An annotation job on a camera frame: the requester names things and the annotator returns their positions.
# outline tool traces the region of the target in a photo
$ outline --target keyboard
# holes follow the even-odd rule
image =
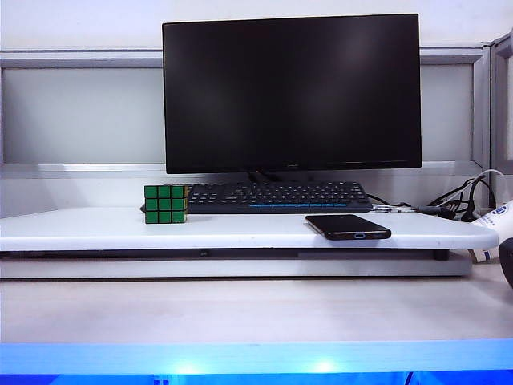
[[[357,182],[194,184],[190,214],[367,213],[372,209]]]

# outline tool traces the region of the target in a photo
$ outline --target smartphone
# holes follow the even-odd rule
[[[353,214],[308,215],[306,220],[331,241],[386,239],[392,236],[392,232],[386,227]]]

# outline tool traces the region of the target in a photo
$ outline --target white shelf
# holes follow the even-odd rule
[[[61,209],[0,220],[0,251],[380,248],[477,249],[496,232],[418,213],[359,214],[389,228],[389,239],[328,241],[304,214],[189,215],[185,224],[146,225],[136,207]]]

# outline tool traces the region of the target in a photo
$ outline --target monitor screen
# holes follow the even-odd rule
[[[168,173],[421,165],[418,16],[163,24]]]

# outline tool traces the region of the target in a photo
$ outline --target gray panel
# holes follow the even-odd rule
[[[507,58],[507,158],[513,160],[513,56]]]
[[[163,163],[160,69],[4,70],[6,164]]]
[[[473,66],[421,66],[423,160],[471,160]]]

